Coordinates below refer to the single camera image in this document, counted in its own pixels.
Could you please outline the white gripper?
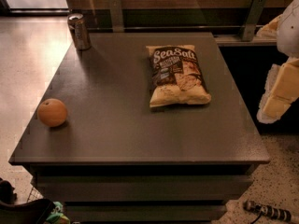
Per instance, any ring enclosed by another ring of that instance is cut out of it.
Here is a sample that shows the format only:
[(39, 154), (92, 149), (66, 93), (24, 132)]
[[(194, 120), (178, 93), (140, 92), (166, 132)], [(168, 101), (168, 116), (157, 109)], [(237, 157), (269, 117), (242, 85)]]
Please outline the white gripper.
[(277, 38), (278, 50), (292, 57), (283, 65), (273, 64), (267, 74), (257, 120), (272, 124), (299, 98), (299, 0), (293, 0), (282, 15), (260, 28), (256, 35)]

